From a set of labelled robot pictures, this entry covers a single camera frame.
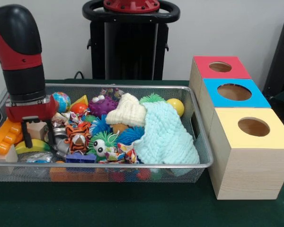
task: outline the stuffed tiger toy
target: stuffed tiger toy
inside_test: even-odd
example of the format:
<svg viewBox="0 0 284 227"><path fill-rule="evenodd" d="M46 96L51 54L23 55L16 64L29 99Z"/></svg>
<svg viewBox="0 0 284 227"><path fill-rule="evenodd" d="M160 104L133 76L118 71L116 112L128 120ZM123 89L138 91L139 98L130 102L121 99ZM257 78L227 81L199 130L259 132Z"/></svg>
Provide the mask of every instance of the stuffed tiger toy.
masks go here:
<svg viewBox="0 0 284 227"><path fill-rule="evenodd" d="M65 127L68 139L65 140L65 143L70 144L70 152L81 152L83 155L88 150L88 143L91 135L89 133L89 123L84 122L81 127L73 128L70 125Z"/></svg>

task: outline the yellow ball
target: yellow ball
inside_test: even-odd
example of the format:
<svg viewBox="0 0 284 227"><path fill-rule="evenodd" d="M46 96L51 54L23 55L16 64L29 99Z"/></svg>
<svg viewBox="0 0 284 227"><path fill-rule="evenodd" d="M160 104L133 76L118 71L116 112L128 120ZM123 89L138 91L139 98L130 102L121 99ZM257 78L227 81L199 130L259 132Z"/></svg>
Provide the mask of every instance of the yellow ball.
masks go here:
<svg viewBox="0 0 284 227"><path fill-rule="evenodd" d="M175 110L177 111L178 115L180 117L182 117L182 115L184 113L184 105L183 105L183 103L180 100L176 99L176 98L171 98L171 99L167 100L167 102L169 104L171 104L175 108Z"/></svg>

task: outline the stacked wooden boxes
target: stacked wooden boxes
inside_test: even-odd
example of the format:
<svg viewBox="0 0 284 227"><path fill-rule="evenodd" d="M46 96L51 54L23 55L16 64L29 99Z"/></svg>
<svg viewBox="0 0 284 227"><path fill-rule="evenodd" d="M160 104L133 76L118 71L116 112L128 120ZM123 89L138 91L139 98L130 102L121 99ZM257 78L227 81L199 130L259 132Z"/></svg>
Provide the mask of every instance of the stacked wooden boxes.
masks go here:
<svg viewBox="0 0 284 227"><path fill-rule="evenodd" d="M194 57L189 86L213 149L217 199L276 199L284 182L284 125L240 60Z"/></svg>

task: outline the purple toy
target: purple toy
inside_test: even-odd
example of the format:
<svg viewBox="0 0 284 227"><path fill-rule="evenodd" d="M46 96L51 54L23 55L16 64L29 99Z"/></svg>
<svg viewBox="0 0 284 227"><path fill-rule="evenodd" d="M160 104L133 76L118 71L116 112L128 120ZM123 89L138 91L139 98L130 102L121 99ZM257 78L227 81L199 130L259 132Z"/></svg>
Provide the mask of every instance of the purple toy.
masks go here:
<svg viewBox="0 0 284 227"><path fill-rule="evenodd" d="M103 114L108 114L110 111L115 110L118 102L112 100L111 97L99 95L89 102L89 109L96 117L101 117Z"/></svg>
<svg viewBox="0 0 284 227"><path fill-rule="evenodd" d="M66 156L66 163L96 163L97 156L94 154L82 155L75 152Z"/></svg>

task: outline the wire basket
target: wire basket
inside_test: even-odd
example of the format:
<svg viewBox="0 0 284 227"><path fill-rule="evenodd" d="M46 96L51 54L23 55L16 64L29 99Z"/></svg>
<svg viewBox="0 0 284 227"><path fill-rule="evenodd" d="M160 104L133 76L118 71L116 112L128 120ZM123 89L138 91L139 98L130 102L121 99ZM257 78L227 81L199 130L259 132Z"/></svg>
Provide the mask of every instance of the wire basket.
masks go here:
<svg viewBox="0 0 284 227"><path fill-rule="evenodd" d="M47 94L57 91L66 93L71 101L87 95L88 100L98 96L102 88L119 88L138 99L155 93L165 100L177 98L185 106L181 121L194 138L200 164L83 164L55 163L0 163L0 181L5 182L169 182L195 183L205 168L213 162L212 151L206 137L199 107L194 93L180 86L123 86L123 85L78 85L46 84ZM0 95L0 126L6 120L6 90Z"/></svg>

